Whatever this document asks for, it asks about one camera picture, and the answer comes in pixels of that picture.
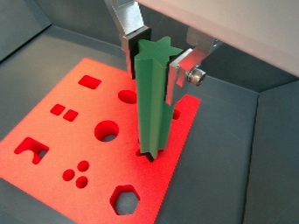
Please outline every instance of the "square hole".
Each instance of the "square hole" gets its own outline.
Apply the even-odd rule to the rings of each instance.
[[[91,89],[96,89],[99,87],[102,80],[84,75],[79,81],[79,84],[86,87],[86,88],[91,88]]]
[[[76,119],[79,115],[79,112],[76,112],[75,110],[69,109],[68,112],[65,113],[65,115],[63,116],[63,118],[69,121],[73,122],[73,120]]]
[[[56,104],[56,105],[52,107],[51,112],[52,112],[56,116],[59,116],[59,115],[61,114],[61,112],[63,112],[64,109],[65,109],[64,106],[61,106],[60,104]]]

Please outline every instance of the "white panel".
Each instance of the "white panel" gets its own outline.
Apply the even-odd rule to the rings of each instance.
[[[299,76],[299,1],[138,2]]]

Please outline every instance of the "red board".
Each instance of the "red board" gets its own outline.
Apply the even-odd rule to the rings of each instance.
[[[200,100],[178,103],[151,163],[138,155],[135,91],[124,71],[84,59],[0,143],[0,177],[78,223],[155,223]],[[118,215],[124,192],[139,203]]]

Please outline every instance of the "screw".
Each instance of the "screw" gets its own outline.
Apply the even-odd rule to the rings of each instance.
[[[186,72],[186,79],[191,82],[196,87],[202,84],[203,79],[206,77],[206,72],[195,66],[188,72]]]

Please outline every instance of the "small circular hole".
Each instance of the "small circular hole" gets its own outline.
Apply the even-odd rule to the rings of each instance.
[[[78,168],[80,172],[84,172],[90,168],[90,162],[86,160],[80,161]]]
[[[104,121],[95,128],[95,137],[100,142],[110,142],[118,137],[118,132],[118,124],[112,121]]]
[[[118,93],[118,98],[122,102],[128,104],[136,103],[136,93],[131,90],[123,90]]]
[[[84,188],[88,185],[88,182],[90,182],[90,180],[87,177],[84,177],[84,176],[79,177],[78,181],[76,181],[76,187],[79,189]]]
[[[64,179],[65,181],[71,181],[71,180],[73,179],[73,177],[75,177],[75,171],[73,171],[72,169],[68,169],[68,170],[63,173],[61,177],[63,177],[63,179]]]
[[[172,119],[178,120],[180,118],[182,111],[179,109],[175,109],[172,112]]]

